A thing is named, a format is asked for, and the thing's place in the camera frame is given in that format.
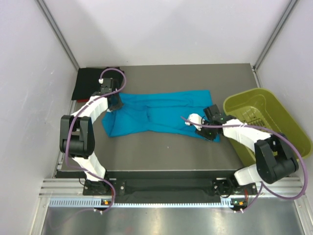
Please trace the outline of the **blue t-shirt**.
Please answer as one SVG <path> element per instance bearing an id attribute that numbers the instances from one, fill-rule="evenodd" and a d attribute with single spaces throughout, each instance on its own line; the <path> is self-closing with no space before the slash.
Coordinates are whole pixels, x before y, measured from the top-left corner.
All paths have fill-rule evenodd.
<path id="1" fill-rule="evenodd" d="M 106 134 L 121 137 L 146 131 L 201 138 L 184 118 L 192 113 L 204 117 L 204 109 L 213 104 L 209 90 L 162 94 L 120 94 L 123 107 L 102 118 Z"/>

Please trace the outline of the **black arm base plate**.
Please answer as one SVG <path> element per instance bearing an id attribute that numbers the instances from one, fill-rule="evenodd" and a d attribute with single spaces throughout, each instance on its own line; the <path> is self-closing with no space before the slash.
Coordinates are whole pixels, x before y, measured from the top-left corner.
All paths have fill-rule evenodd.
<path id="1" fill-rule="evenodd" d="M 234 170 L 108 171 L 116 203 L 219 202 L 221 196 L 253 196 L 255 184 L 236 186 Z"/>

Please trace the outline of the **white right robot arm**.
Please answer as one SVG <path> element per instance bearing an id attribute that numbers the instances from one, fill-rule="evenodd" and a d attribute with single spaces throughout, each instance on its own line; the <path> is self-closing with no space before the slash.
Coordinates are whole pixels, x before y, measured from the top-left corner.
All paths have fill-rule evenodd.
<path id="1" fill-rule="evenodd" d="M 236 117 L 221 113 L 217 105 L 203 111 L 205 117 L 198 114 L 188 117 L 196 124 L 196 134 L 210 141 L 224 135 L 247 147 L 255 156 L 255 164 L 237 170 L 228 181 L 232 193 L 241 193 L 246 185 L 260 181 L 273 184 L 299 169 L 292 149 L 278 136 L 248 127 Z"/>

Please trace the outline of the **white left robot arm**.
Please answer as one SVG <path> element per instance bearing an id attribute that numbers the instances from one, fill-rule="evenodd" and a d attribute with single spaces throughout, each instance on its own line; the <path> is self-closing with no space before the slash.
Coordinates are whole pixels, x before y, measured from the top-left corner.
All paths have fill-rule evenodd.
<path id="1" fill-rule="evenodd" d="M 75 113 L 61 117 L 60 151 L 78 164 L 86 179 L 94 182 L 96 191 L 106 194 L 111 183 L 105 179 L 107 171 L 94 152 L 93 123 L 103 112 L 112 112 L 123 106 L 119 96 L 122 82 L 115 78 L 100 78 L 98 82 L 100 90 L 94 92 L 85 105 Z"/>

